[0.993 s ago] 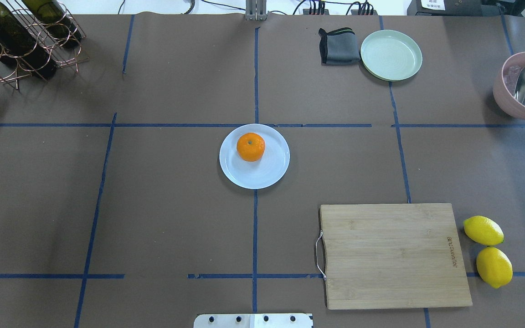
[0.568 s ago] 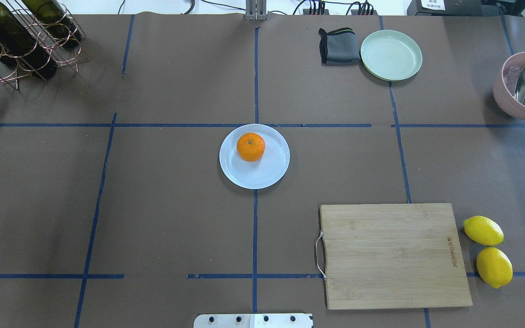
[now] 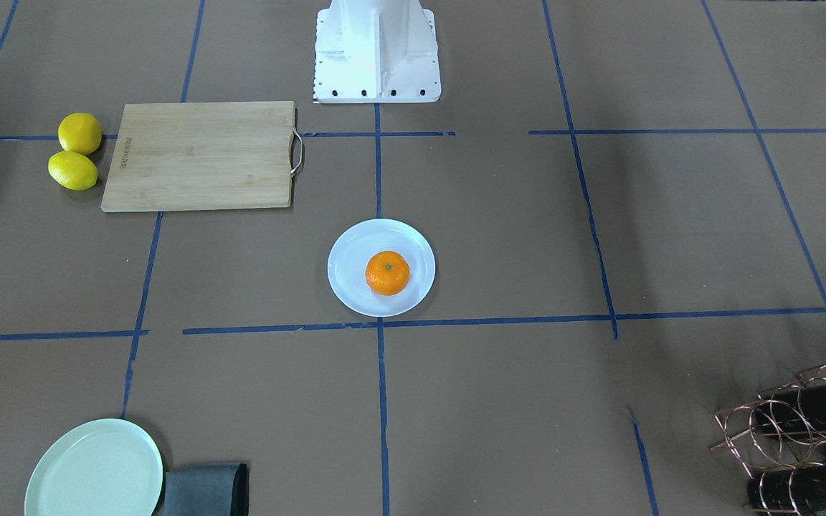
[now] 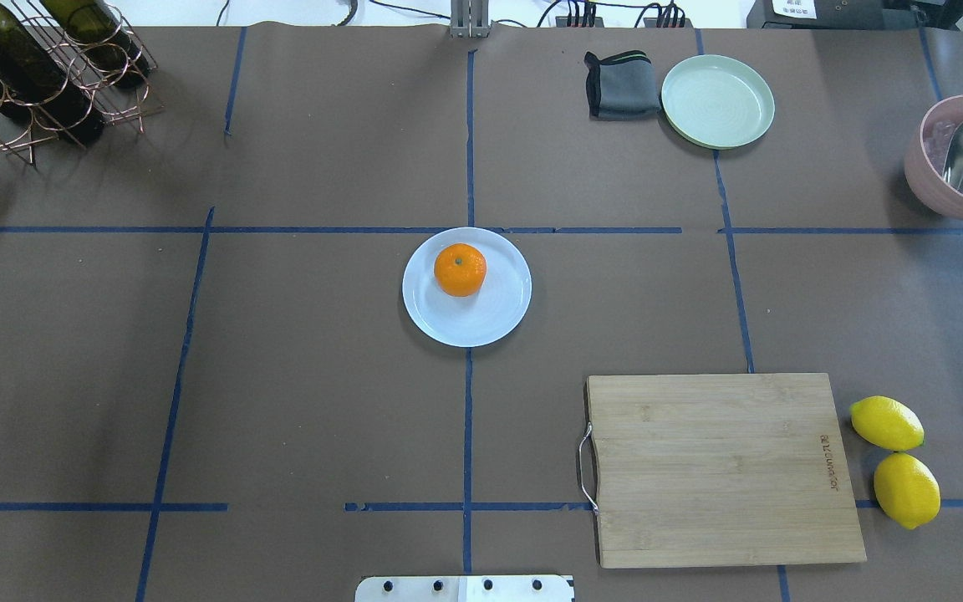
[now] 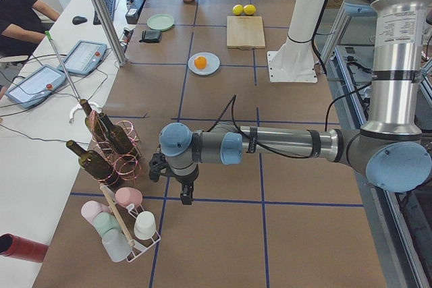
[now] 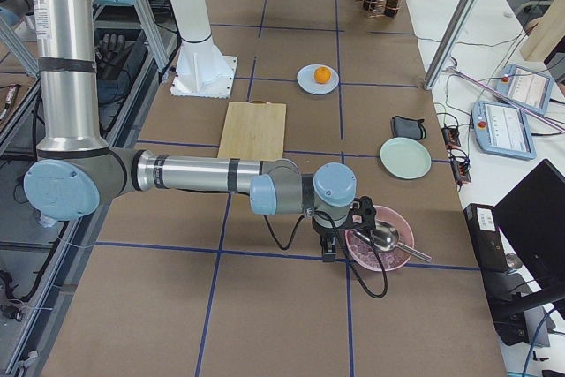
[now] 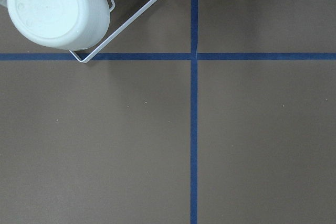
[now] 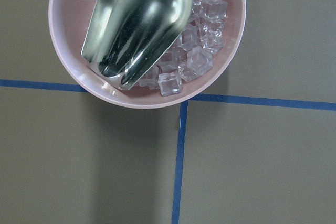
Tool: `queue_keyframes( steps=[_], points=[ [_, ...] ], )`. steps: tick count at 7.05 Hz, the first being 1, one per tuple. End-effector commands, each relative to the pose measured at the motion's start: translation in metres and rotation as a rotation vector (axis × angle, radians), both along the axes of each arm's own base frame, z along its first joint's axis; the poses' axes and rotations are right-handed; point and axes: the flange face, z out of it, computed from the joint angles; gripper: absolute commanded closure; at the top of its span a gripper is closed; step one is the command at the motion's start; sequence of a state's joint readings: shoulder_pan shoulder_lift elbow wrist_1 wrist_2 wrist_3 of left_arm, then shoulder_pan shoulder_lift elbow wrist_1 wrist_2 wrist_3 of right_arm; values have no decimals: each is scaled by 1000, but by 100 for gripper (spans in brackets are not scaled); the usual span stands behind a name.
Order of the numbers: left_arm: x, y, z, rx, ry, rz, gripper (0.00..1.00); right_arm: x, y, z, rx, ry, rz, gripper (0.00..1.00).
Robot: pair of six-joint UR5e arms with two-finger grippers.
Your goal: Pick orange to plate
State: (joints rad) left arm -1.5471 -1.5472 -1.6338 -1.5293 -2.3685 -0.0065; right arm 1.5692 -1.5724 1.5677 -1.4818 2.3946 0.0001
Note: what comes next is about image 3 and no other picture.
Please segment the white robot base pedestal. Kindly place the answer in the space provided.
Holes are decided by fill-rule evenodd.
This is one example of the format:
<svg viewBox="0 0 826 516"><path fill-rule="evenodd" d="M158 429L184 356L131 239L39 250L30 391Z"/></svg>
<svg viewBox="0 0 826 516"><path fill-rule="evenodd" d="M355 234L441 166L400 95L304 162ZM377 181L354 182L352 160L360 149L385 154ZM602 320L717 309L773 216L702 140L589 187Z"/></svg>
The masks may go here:
<svg viewBox="0 0 826 516"><path fill-rule="evenodd" d="M437 102L436 20L419 1L332 1L315 19L313 101Z"/></svg>

